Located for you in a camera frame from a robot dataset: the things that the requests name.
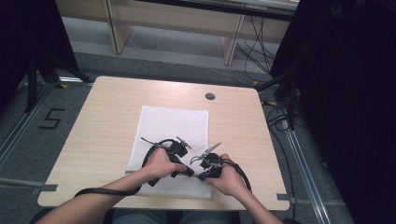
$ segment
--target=gray carpet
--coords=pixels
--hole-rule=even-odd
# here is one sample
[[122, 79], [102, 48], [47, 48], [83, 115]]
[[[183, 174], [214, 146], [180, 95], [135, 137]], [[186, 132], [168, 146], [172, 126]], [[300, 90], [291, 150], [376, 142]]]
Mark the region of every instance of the gray carpet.
[[[224, 86], [247, 87], [251, 79], [245, 72], [221, 70], [240, 78], [226, 77], [210, 71], [208, 69], [193, 68], [185, 65], [170, 65], [164, 63], [151, 63], [141, 60], [122, 59], [117, 57], [107, 57], [76, 53], [80, 69], [90, 77], [100, 75], [116, 77], [138, 77], [147, 79], [170, 80], [181, 82], [216, 84]], [[60, 71], [60, 76], [70, 76], [64, 71]], [[255, 78], [268, 80], [261, 74], [250, 74]], [[79, 110], [90, 91], [90, 87], [70, 85], [66, 89], [54, 89], [40, 107], [33, 122], [18, 143], [7, 162], [0, 170], [0, 177], [45, 182], [53, 164], [56, 162], [64, 141], [69, 134]], [[273, 93], [276, 88], [270, 88], [260, 94], [263, 100], [273, 100]], [[5, 141], [7, 134], [12, 130], [18, 119], [21, 117], [26, 105], [26, 87], [21, 87], [15, 97], [9, 102], [7, 108], [0, 111], [0, 144]], [[51, 126], [54, 121], [45, 121], [52, 108], [62, 108], [64, 111], [55, 111], [52, 117], [61, 119], [61, 122], [54, 130], [39, 129], [39, 126]], [[263, 107], [263, 115], [267, 115], [273, 108]], [[305, 126], [304, 118], [296, 120], [301, 126]], [[332, 223], [353, 223], [349, 213], [343, 204], [342, 198], [332, 181], [328, 171], [320, 165], [321, 157], [315, 142], [308, 129], [296, 126], [296, 133], [304, 154], [306, 156], [311, 173], [318, 185], [318, 189], [324, 199]], [[290, 161], [292, 181], [294, 185], [294, 195], [297, 200], [296, 220], [302, 223], [318, 223], [312, 204], [297, 168], [296, 161], [290, 150], [289, 142], [284, 132], [276, 131], [282, 146]], [[273, 136], [273, 143], [276, 155], [279, 160], [279, 167], [285, 181], [288, 194], [292, 194], [290, 178], [285, 158], [281, 152], [280, 145]], [[37, 195], [31, 194], [29, 188], [16, 188], [0, 186], [0, 222], [1, 223], [29, 223], [34, 214], [40, 209], [37, 203]], [[241, 212], [242, 223], [252, 223], [247, 212]], [[291, 209], [285, 212], [274, 211], [279, 218], [291, 217]]]

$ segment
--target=circular hole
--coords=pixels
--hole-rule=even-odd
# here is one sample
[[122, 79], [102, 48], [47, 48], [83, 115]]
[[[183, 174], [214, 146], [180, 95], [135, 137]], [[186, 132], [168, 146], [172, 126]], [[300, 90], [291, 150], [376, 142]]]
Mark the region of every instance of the circular hole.
[[213, 94], [212, 92], [208, 92], [208, 93], [205, 95], [205, 97], [206, 97], [206, 99], [208, 99], [208, 100], [214, 100], [214, 99], [216, 98], [215, 94]]

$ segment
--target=hand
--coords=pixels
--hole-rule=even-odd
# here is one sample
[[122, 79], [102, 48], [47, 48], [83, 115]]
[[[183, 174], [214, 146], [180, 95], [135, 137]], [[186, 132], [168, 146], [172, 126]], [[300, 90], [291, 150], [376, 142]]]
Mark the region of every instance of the hand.
[[[227, 154], [223, 154], [220, 157], [230, 160]], [[219, 178], [207, 178], [205, 181], [227, 196], [236, 197], [242, 191], [248, 190], [242, 176], [231, 165], [226, 163], [222, 165], [221, 176]]]
[[155, 179], [163, 178], [174, 171], [184, 172], [187, 168], [183, 164], [169, 161], [166, 150], [159, 147], [151, 154], [144, 169], [148, 170], [148, 175], [151, 179]]

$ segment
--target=black tripod leg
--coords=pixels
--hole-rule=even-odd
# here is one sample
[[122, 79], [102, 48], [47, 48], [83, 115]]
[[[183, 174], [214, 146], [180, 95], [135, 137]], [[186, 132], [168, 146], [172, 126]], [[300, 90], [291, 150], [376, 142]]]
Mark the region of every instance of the black tripod leg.
[[285, 72], [284, 74], [280, 75], [279, 77], [274, 77], [271, 81], [268, 81], [268, 82], [260, 85], [259, 87], [256, 87], [255, 90], [256, 91], [263, 91], [263, 90], [265, 90], [267, 88], [270, 88], [270, 87], [274, 86], [276, 83], [281, 82], [286, 77], [287, 73], [288, 72]]
[[27, 95], [27, 106], [25, 109], [25, 113], [28, 113], [30, 109], [35, 105], [35, 101], [37, 99], [37, 79], [35, 73], [35, 54], [29, 58], [28, 71], [27, 71], [27, 81], [28, 85], [28, 95]]
[[49, 59], [40, 57], [36, 60], [36, 64], [38, 71], [47, 83], [55, 83], [59, 80], [55, 67]]
[[290, 88], [290, 98], [289, 98], [289, 107], [288, 107], [288, 124], [289, 127], [294, 130], [294, 107], [296, 101], [296, 84], [294, 80], [291, 81], [291, 88]]
[[81, 80], [83, 80], [85, 82], [92, 82], [89, 77], [85, 76], [84, 74], [80, 73], [78, 70], [70, 67], [69, 65], [65, 64], [64, 62], [62, 62], [61, 60], [57, 59], [53, 55], [45, 53], [45, 52], [42, 52], [42, 55], [45, 58], [47, 58], [49, 61], [54, 62], [58, 66], [62, 67], [64, 70], [66, 70], [67, 72], [69, 72], [73, 76], [78, 77], [79, 79], [81, 79]]

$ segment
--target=forearm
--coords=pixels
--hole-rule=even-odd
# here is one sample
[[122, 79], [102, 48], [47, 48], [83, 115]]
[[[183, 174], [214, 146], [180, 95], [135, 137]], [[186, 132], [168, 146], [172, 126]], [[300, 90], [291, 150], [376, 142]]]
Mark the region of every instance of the forearm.
[[235, 198], [246, 207], [251, 216], [253, 217], [254, 223], [257, 224], [273, 224], [281, 223], [280, 220], [275, 217], [270, 211], [268, 211], [253, 193], [249, 190], [240, 192]]
[[[133, 190], [148, 181], [149, 172], [143, 168], [102, 188]], [[104, 194], [83, 194], [55, 208], [37, 223], [93, 223], [123, 198]]]

